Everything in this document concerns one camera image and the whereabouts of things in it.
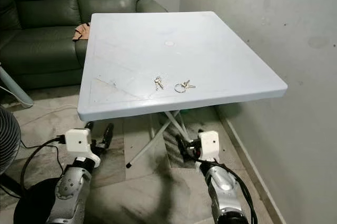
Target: sofa armrest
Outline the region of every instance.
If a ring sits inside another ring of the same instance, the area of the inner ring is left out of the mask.
[[[139,0],[137,2],[136,10],[138,13],[164,13],[167,12],[155,0]]]

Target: cloth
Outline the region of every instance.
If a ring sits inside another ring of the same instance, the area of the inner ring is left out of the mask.
[[[73,41],[78,40],[88,40],[90,33],[90,23],[82,23],[80,26],[75,28],[75,34],[73,37]]]

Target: white plastic table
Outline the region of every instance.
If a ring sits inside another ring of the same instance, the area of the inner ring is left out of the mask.
[[[187,80],[196,88],[174,90]],[[165,111],[167,126],[180,127],[181,109],[279,97],[287,87],[214,12],[93,14],[77,110],[85,121]]]

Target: sofa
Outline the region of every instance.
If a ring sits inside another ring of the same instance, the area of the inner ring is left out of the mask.
[[[81,83],[93,13],[166,12],[154,0],[0,0],[0,63],[25,89]]]

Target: table top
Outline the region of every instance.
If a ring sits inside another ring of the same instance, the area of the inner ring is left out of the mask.
[[[174,90],[187,80],[196,88]],[[214,12],[93,14],[77,110],[90,121],[280,97],[287,87]]]

